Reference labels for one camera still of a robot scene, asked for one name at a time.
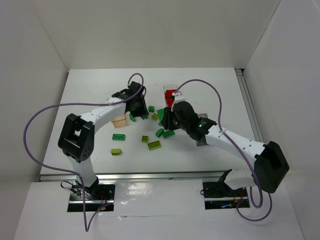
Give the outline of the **green brick stack end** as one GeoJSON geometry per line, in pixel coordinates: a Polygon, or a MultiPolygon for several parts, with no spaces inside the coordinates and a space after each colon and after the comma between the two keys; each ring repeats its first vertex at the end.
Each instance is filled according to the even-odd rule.
{"type": "Polygon", "coordinates": [[[133,115],[132,115],[131,113],[129,113],[129,118],[130,118],[130,120],[131,120],[132,122],[134,122],[134,123],[137,121],[136,118],[133,117],[133,115]]]}

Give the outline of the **red arched brick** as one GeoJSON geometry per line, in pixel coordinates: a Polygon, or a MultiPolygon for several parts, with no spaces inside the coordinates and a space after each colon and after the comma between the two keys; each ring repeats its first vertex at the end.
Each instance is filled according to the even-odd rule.
{"type": "Polygon", "coordinates": [[[175,89],[168,89],[164,93],[165,103],[167,107],[171,107],[174,103],[174,96],[173,93],[175,92],[175,89]]]}

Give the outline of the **dark green 2x4 brick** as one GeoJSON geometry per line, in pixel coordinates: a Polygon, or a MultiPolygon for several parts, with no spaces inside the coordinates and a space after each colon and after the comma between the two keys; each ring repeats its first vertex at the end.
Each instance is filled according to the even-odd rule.
{"type": "Polygon", "coordinates": [[[112,135],[112,140],[113,141],[125,141],[126,140],[126,135],[125,134],[114,133],[112,135]]]}

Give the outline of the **long green brick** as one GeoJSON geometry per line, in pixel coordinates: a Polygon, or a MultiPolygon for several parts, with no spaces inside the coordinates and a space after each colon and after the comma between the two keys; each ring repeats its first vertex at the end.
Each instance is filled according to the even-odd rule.
{"type": "Polygon", "coordinates": [[[164,118],[164,113],[165,113],[165,109],[161,108],[159,110],[157,110],[157,115],[158,115],[158,125],[162,126],[162,120],[164,118]]]}

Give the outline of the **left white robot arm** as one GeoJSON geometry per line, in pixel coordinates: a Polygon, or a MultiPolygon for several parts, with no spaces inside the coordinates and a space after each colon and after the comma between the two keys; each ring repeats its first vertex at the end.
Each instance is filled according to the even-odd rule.
{"type": "Polygon", "coordinates": [[[91,162],[95,134],[104,125],[127,112],[133,117],[145,116],[148,113],[145,94],[146,88],[133,81],[128,88],[114,93],[104,106],[81,115],[71,113],[66,117],[58,147],[68,157],[73,170],[79,174],[76,177],[77,184],[84,187],[87,193],[92,195],[99,185],[91,162]]]}

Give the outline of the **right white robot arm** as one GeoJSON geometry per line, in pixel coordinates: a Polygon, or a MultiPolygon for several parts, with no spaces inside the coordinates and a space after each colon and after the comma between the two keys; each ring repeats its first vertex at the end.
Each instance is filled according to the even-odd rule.
{"type": "Polygon", "coordinates": [[[248,171],[229,169],[219,179],[232,190],[257,186],[273,194],[290,169],[277,143],[257,142],[220,128],[214,120],[199,117],[186,101],[165,107],[160,123],[165,130],[181,129],[195,141],[218,147],[244,160],[248,171]]]}

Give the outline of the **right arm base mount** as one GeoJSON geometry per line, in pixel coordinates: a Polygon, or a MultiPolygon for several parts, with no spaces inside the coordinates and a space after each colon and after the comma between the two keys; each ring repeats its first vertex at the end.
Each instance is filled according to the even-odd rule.
{"type": "Polygon", "coordinates": [[[203,182],[200,194],[206,210],[249,208],[250,201],[245,188],[231,189],[224,182],[203,182]]]}

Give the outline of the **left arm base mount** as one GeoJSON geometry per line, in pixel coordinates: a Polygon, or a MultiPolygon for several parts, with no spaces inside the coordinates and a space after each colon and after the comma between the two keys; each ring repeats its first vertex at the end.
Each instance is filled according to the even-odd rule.
{"type": "MultiPolygon", "coordinates": [[[[60,187],[68,190],[69,201],[67,212],[79,213],[83,211],[83,191],[80,186],[75,182],[62,181],[60,187]]],[[[87,212],[95,212],[98,208],[101,208],[101,212],[113,212],[114,211],[114,198],[115,198],[116,185],[114,182],[107,182],[98,185],[96,193],[93,195],[85,193],[85,207],[87,212]]]]}

